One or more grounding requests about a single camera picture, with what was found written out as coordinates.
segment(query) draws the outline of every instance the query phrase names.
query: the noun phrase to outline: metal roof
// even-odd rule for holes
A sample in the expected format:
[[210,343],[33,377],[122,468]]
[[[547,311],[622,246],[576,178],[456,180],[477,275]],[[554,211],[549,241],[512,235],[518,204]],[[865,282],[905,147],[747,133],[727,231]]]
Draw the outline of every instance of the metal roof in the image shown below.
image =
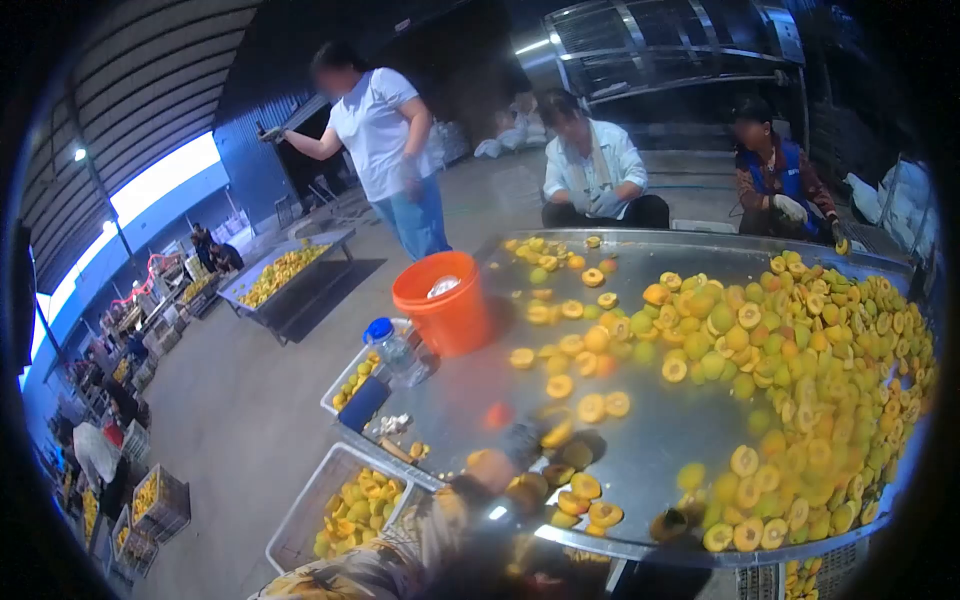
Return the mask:
[[[78,135],[110,195],[212,129],[237,46],[260,0],[137,0],[90,34],[36,132],[21,216],[32,230],[38,292],[50,294],[111,218]],[[69,94],[81,132],[70,119]]]

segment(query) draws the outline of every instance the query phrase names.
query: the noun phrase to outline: plastic bottle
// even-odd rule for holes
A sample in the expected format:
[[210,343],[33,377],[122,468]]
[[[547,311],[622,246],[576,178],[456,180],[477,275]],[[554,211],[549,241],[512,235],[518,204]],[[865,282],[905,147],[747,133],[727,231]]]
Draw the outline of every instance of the plastic bottle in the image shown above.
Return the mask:
[[429,373],[428,367],[417,356],[413,347],[395,335],[394,324],[386,317],[375,319],[364,331],[363,341],[376,349],[380,360],[390,371],[391,383],[412,388]]

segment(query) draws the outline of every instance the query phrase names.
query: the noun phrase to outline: blue cap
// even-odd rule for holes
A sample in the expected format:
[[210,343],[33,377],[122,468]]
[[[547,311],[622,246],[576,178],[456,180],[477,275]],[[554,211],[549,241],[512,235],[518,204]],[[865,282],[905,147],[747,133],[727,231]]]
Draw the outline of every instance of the blue cap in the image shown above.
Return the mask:
[[379,319],[374,319],[373,323],[363,332],[363,342],[364,344],[378,342],[379,340],[390,337],[393,333],[394,324],[390,322],[390,319],[380,317]]

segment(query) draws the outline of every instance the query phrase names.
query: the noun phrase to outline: hair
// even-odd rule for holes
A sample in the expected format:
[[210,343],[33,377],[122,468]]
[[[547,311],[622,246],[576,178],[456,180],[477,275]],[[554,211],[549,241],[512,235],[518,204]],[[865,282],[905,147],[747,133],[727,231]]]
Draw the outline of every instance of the hair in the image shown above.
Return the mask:
[[537,112],[543,119],[543,125],[553,128],[562,116],[564,119],[574,119],[584,113],[577,98],[561,87],[554,87],[537,94]]
[[57,441],[63,447],[68,447],[73,442],[73,423],[63,415],[56,417]]
[[765,100],[754,94],[738,96],[733,103],[733,118],[770,123],[773,126],[774,113]]
[[341,40],[326,42],[320,47],[317,54],[313,55],[313,60],[310,61],[310,73],[312,75],[317,75],[327,69],[339,70],[347,67],[360,73],[370,70],[370,65],[360,58],[353,47]]

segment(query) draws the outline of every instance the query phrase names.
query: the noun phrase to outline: plastic bucket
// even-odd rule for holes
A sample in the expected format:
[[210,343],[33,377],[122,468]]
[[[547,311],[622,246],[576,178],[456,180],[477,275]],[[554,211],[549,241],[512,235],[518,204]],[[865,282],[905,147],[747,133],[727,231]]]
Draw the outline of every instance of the plastic bucket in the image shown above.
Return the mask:
[[[437,279],[460,278],[460,284],[434,298],[426,295]],[[491,338],[492,319],[473,257],[464,252],[437,252],[407,267],[394,281],[394,305],[410,317],[434,354],[460,356]]]

